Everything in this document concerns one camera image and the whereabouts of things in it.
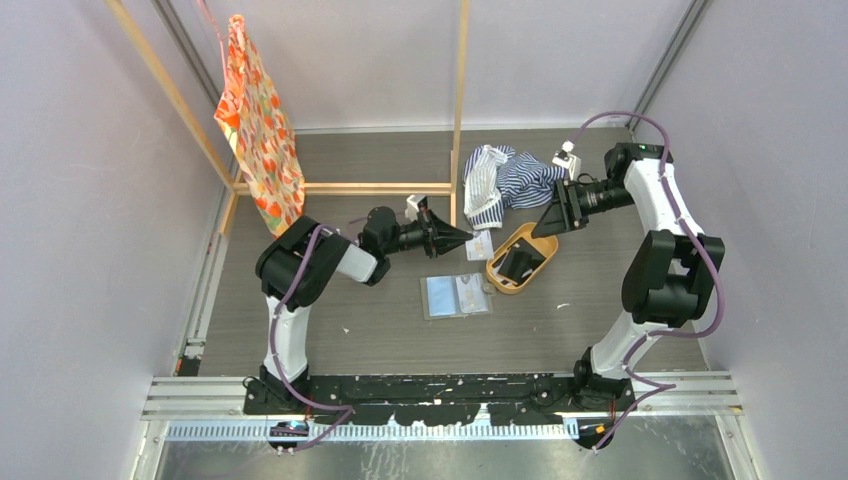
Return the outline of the yellow oval tray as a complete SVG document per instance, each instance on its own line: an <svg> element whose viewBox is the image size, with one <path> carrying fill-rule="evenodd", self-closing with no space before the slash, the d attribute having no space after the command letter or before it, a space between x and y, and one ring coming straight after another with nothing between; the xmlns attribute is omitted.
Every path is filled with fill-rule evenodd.
<svg viewBox="0 0 848 480"><path fill-rule="evenodd" d="M557 238L535 238L535 227L535 222L522 224L486 262L486 279L497 291L507 295L520 293L557 253Z"/></svg>

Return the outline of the silver vip card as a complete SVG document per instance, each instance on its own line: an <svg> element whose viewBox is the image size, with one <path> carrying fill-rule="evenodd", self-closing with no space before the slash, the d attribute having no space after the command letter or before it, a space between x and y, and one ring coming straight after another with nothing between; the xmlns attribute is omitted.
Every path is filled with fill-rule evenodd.
<svg viewBox="0 0 848 480"><path fill-rule="evenodd" d="M468 261L488 261L494 258L491 232L488 229L473 233L473 238L465 242Z"/></svg>
<svg viewBox="0 0 848 480"><path fill-rule="evenodd" d="M455 278L455 283L461 313L479 314L490 310L489 297L480 273L459 275Z"/></svg>

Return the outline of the clear grey card holder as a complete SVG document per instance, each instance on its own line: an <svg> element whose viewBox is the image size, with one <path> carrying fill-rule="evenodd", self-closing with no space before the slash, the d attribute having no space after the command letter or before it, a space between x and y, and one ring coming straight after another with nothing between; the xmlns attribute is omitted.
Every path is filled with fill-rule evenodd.
<svg viewBox="0 0 848 480"><path fill-rule="evenodd" d="M489 297L490 310L486 313L463 314L459 310L455 278L459 275L426 277L420 280L423 315L426 320L447 318L465 318L485 315L493 312L492 295L486 290L488 282L484 279L484 289Z"/></svg>

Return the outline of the silver VIP card front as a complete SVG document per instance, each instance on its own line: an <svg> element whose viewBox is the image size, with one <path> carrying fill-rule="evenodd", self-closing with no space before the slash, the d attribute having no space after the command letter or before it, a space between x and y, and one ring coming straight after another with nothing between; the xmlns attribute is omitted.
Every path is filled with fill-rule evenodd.
<svg viewBox="0 0 848 480"><path fill-rule="evenodd" d="M461 313L479 314L490 310L489 297L480 273L459 275L455 278L455 283Z"/></svg>

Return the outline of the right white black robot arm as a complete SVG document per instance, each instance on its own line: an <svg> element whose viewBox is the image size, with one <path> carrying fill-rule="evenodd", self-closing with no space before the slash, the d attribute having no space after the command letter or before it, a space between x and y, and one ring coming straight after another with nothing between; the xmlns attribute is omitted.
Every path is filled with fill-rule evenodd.
<svg viewBox="0 0 848 480"><path fill-rule="evenodd" d="M635 206L645 233L622 282L621 314L574 366L570 396L589 411L625 395L633 367L660 337L703 316L725 254L723 241L691 217L667 147L618 143L604 165L603 180L554 181L532 231L535 238L564 234L585 228L595 214Z"/></svg>

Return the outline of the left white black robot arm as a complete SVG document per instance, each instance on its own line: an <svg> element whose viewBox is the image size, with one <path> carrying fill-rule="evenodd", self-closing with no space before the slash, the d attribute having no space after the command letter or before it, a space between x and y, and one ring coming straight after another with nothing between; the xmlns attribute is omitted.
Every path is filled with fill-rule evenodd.
<svg viewBox="0 0 848 480"><path fill-rule="evenodd" d="M267 391L270 403L284 414L303 406L349 412L347 405L324 405L307 394L309 317L334 277L374 286L389 271L393 254L419 249L436 259L472 238L472 233L440 219L423 196L414 197L407 223L389 207L371 209L354 239L309 216L297 219L260 254L255 266L269 325L267 352L255 381Z"/></svg>

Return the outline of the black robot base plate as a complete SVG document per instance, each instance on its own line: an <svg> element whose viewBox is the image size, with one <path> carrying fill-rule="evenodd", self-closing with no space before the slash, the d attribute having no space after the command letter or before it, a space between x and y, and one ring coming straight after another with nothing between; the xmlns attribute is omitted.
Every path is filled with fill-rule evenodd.
<svg viewBox="0 0 848 480"><path fill-rule="evenodd" d="M610 419L635 400L626 383L615 394L579 385L570 374L312 375L287 389L267 372L247 376L247 415L295 415L331 425L548 425L565 413Z"/></svg>

